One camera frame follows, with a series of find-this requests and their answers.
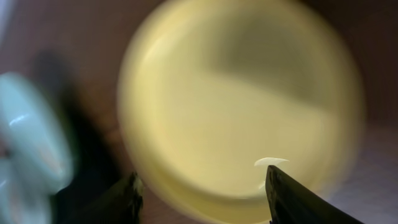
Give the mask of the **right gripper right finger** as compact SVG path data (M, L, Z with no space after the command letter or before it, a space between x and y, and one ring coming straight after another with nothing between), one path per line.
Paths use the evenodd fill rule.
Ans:
M267 168L265 190L271 224L362 224L276 166Z

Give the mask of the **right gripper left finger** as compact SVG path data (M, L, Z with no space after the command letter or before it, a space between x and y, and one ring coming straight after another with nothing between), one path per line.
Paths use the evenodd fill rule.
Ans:
M123 178L102 196L76 212L66 224L140 224L144 184L137 172Z

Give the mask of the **yellow plate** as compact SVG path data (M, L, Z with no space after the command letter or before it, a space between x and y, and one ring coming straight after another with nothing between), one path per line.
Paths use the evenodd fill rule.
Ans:
M134 34L118 83L129 156L150 189L213 223L271 215L262 159L334 193L363 102L344 43L298 1L166 1Z

